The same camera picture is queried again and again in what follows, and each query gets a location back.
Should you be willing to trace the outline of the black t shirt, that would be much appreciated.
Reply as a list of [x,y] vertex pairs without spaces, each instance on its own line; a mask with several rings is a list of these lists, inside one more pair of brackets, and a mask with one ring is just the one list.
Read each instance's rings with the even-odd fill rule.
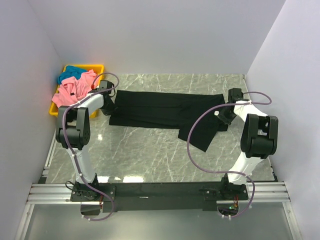
[[178,138],[206,152],[218,132],[228,130],[208,109],[225,103],[222,94],[184,94],[119,90],[111,126],[174,129]]

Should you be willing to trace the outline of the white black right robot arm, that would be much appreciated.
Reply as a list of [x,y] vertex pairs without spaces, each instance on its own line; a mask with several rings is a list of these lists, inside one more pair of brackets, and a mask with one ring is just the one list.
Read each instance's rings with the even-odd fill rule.
[[228,91],[229,106],[223,107],[217,117],[230,125],[234,118],[240,117],[244,127],[240,139],[241,153],[233,167],[223,177],[225,184],[219,187],[222,198],[230,200],[241,191],[256,166],[277,150],[279,120],[276,116],[260,111],[244,98],[240,88]]

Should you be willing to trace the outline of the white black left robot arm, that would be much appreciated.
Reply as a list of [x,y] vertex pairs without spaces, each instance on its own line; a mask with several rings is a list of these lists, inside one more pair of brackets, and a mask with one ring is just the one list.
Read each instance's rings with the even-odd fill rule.
[[105,116],[110,116],[116,109],[111,99],[111,94],[115,92],[112,82],[101,80],[98,87],[76,103],[75,107],[58,108],[55,138],[66,149],[74,167],[76,175],[73,190],[82,192],[88,201],[94,201],[100,195],[97,174],[90,162],[88,149],[91,138],[90,115],[100,110]]

